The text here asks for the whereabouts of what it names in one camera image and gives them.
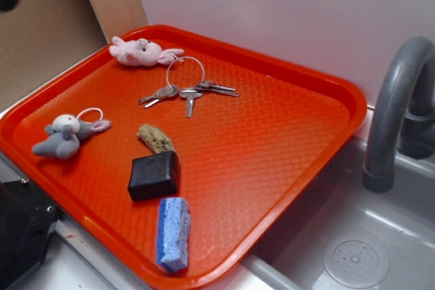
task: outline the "black sponge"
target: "black sponge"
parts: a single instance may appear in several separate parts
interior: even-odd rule
[[[176,194],[179,160],[174,151],[133,160],[128,192],[134,201]]]

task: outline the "stuffed animal keychain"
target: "stuffed animal keychain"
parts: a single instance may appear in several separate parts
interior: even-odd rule
[[[80,120],[80,116],[90,111],[98,111],[100,119],[93,123]],[[103,119],[103,112],[99,108],[83,110],[77,117],[60,115],[53,124],[46,126],[48,139],[33,146],[32,153],[36,156],[69,159],[79,151],[82,141],[96,132],[104,132],[110,126],[110,121]]]
[[[111,41],[113,45],[109,47],[110,54],[128,66],[169,65],[184,54],[183,49],[162,50],[157,43],[146,39],[125,42],[119,37],[113,37]]]

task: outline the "tray rim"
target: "tray rim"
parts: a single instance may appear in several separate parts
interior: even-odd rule
[[[152,287],[157,287],[159,289],[193,289],[197,287],[202,287],[215,281],[223,275],[229,273],[235,264],[240,261],[243,256],[255,245],[256,241],[259,239],[258,235],[263,235],[272,224],[283,214],[283,212],[288,208],[293,201],[298,197],[298,195],[303,191],[303,189],[310,184],[311,180],[319,173],[319,171],[334,157],[338,150],[345,144],[345,142],[350,139],[352,134],[360,127],[362,122],[366,117],[367,104],[366,99],[362,92],[356,88],[350,81],[341,79],[339,77],[327,75],[325,73],[308,69],[300,65],[296,65],[284,60],[279,60],[253,52],[251,50],[246,50],[240,47],[232,46],[227,43],[217,41],[202,35],[197,35],[195,33],[187,32],[181,29],[176,29],[171,26],[165,25],[154,25],[147,26],[144,28],[136,29],[125,34],[122,38],[125,40],[138,39],[144,37],[144,34],[155,34],[167,33],[172,36],[181,36],[185,38],[185,44],[189,42],[193,43],[206,43],[210,45],[210,49],[205,47],[205,49],[199,50],[206,54],[210,54],[211,49],[219,49],[220,54],[223,57],[219,57],[223,60],[237,59],[237,64],[243,63],[243,67],[247,69],[258,70],[258,67],[272,67],[275,71],[274,77],[280,79],[283,78],[280,74],[284,74],[285,71],[291,70],[298,74],[298,86],[309,88],[320,94],[332,97],[346,106],[349,112],[349,123],[341,131],[341,133],[321,152],[319,157],[315,160],[316,164],[310,165],[308,169],[300,176],[300,178],[291,186],[284,195],[277,201],[275,206],[257,223],[257,225],[251,230],[251,232],[244,237],[244,239],[231,251],[231,253],[215,268],[205,271],[198,276],[191,276],[188,278],[177,278],[174,276],[161,276],[158,275],[160,270],[153,264],[145,264],[138,259],[136,255],[133,255],[129,251],[122,249],[116,250],[120,246],[131,247],[133,251],[135,250],[133,246],[129,245],[127,241],[121,238],[116,238],[111,234],[104,231],[102,226],[106,225],[101,218],[94,216],[92,219],[87,217],[88,212],[86,210],[79,208],[77,212],[81,213],[81,217],[77,216],[75,212],[72,217],[85,227],[93,236],[95,236],[99,241],[101,241],[112,253],[114,253],[120,261],[126,264],[133,272],[135,272],[144,282]],[[99,60],[109,61],[113,59],[109,52],[108,47],[105,46],[98,52],[95,52],[92,56],[84,59],[82,62],[77,63],[75,66],[71,67],[69,70],[55,77],[52,81],[49,81],[39,90],[35,91],[33,94],[23,99],[23,101],[12,107],[5,115],[0,119],[0,149],[13,161],[19,168],[29,175],[30,178],[35,180],[45,179],[46,176],[37,169],[36,166],[30,166],[22,168],[22,164],[25,163],[23,156],[26,153],[19,148],[14,148],[7,141],[8,133],[13,132],[14,126],[24,117],[28,116],[31,112],[34,112],[35,105],[43,105],[48,102],[62,91],[65,84],[72,85],[75,82],[85,78],[87,75],[92,73],[95,68],[99,67]],[[314,89],[310,82],[313,80],[321,81],[319,85],[315,85]],[[56,201],[61,202],[62,207],[70,208],[72,199],[67,196],[62,196],[59,194],[58,185],[54,185],[51,182],[43,183],[40,185],[49,195],[56,194]]]

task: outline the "blue sponge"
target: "blue sponge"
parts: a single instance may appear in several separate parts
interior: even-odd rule
[[[180,197],[164,198],[158,211],[157,264],[169,272],[188,267],[189,206]]]

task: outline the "sink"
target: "sink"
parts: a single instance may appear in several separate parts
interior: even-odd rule
[[[268,266],[276,289],[435,289],[433,166],[398,154],[393,189],[377,194],[362,184],[365,151],[353,137],[243,264]]]

